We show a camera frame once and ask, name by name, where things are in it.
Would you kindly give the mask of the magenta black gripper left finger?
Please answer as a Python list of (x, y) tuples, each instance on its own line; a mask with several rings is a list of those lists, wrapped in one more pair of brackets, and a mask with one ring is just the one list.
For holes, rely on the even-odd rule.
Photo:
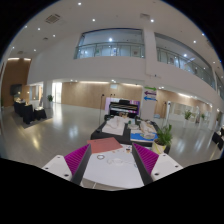
[(71, 181), (74, 184), (79, 185), (81, 183), (91, 154), (91, 145), (87, 144), (64, 157), (72, 173)]

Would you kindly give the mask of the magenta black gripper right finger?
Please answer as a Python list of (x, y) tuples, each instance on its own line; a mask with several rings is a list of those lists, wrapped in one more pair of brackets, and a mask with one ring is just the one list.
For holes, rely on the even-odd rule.
[(148, 185), (152, 183), (153, 179), (151, 177), (151, 173), (159, 155), (136, 143), (132, 144), (132, 154), (140, 172), (143, 184)]

